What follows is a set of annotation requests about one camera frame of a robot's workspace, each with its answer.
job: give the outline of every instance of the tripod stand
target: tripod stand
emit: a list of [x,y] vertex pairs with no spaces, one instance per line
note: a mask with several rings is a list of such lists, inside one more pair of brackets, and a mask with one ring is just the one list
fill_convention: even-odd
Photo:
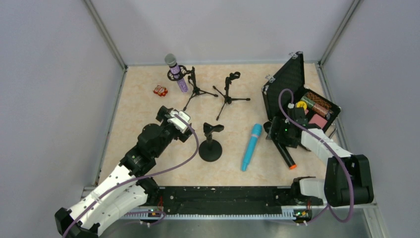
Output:
[[224,90],[226,91],[226,95],[224,95],[222,92],[220,92],[220,91],[216,88],[216,86],[213,86],[213,88],[214,88],[217,92],[219,92],[219,93],[220,93],[220,94],[224,97],[224,103],[223,103],[223,106],[222,106],[222,108],[220,109],[219,115],[217,115],[216,120],[219,120],[220,114],[222,113],[223,108],[224,108],[224,105],[226,105],[226,103],[227,103],[227,104],[231,104],[231,103],[232,103],[232,101],[238,101],[238,100],[250,101],[250,100],[251,100],[250,98],[232,98],[232,97],[229,97],[229,85],[230,85],[230,84],[232,84],[232,81],[233,81],[234,79],[237,79],[237,78],[239,78],[239,77],[241,77],[241,73],[240,73],[240,72],[230,73],[230,74],[229,74],[229,77],[226,77],[226,79],[225,79],[225,81],[224,81],[224,83],[225,83]]
[[188,82],[193,86],[193,93],[191,94],[190,99],[188,99],[187,105],[185,105],[183,111],[187,110],[188,104],[190,103],[191,99],[194,98],[194,97],[197,97],[197,96],[202,95],[202,94],[210,94],[210,95],[213,95],[215,97],[219,96],[217,94],[213,94],[213,93],[203,91],[199,87],[197,87],[196,69],[194,68],[194,66],[193,66],[193,69],[190,70],[190,71],[187,71],[186,74],[190,74],[190,75],[188,75]]

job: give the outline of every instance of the floor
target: floor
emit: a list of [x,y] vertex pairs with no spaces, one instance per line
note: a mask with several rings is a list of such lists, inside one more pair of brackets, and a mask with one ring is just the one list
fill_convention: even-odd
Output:
[[[297,168],[289,170],[272,141],[265,140],[263,132],[248,170],[240,170],[251,129],[255,123],[264,124],[267,115],[261,93],[267,74],[274,75],[283,64],[233,64],[197,65],[197,85],[206,91],[216,93],[212,86],[223,90],[224,80],[231,72],[241,72],[241,77],[232,82],[229,94],[232,97],[251,98],[251,101],[236,101],[225,106],[219,121],[216,116],[223,104],[222,97],[202,95],[192,99],[186,112],[198,134],[200,143],[205,140],[203,123],[225,126],[224,131],[214,133],[213,138],[223,147],[223,154],[216,162],[206,162],[198,155],[186,165],[155,177],[162,186],[282,186],[290,185],[293,178],[315,176],[324,178],[325,165],[312,153],[302,148],[290,149]],[[137,142],[137,136],[149,123],[158,123],[155,117],[159,108],[182,110],[187,103],[189,92],[182,93],[176,82],[166,77],[167,66],[129,67],[118,104],[115,120],[107,146],[100,182],[113,170],[125,153]],[[314,64],[305,64],[306,86],[323,95],[321,83]],[[157,85],[168,89],[165,97],[153,93]],[[185,143],[172,141],[162,155],[156,159],[157,165],[149,172],[158,172],[188,159],[196,149],[191,136]]]

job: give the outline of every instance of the white wall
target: white wall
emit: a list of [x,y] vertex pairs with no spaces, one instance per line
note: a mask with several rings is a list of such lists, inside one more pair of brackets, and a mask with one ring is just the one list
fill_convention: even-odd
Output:
[[420,1],[364,1],[325,66],[394,238],[419,237]]
[[0,237],[57,238],[91,183],[122,70],[81,0],[0,3]]
[[319,60],[351,0],[94,0],[127,64]]

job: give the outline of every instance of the purple microphone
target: purple microphone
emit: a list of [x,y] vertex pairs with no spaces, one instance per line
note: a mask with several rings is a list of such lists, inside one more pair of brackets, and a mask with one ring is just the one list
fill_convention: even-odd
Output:
[[169,66],[169,72],[168,72],[169,80],[176,81],[178,83],[179,89],[181,89],[181,92],[183,93],[188,92],[188,86],[184,80],[184,75],[181,71],[181,68],[182,67],[185,68],[185,67],[182,65],[180,67],[176,63],[176,58],[173,54],[167,54],[165,57],[165,62]]

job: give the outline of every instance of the blue microphone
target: blue microphone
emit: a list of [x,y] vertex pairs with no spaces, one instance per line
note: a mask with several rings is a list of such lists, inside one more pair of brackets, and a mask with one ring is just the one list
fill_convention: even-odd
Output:
[[247,152],[245,152],[244,160],[242,161],[242,171],[246,171],[248,164],[251,162],[258,137],[261,135],[261,131],[263,130],[262,128],[263,126],[260,124],[255,124],[254,128],[252,128],[251,139],[248,144]]

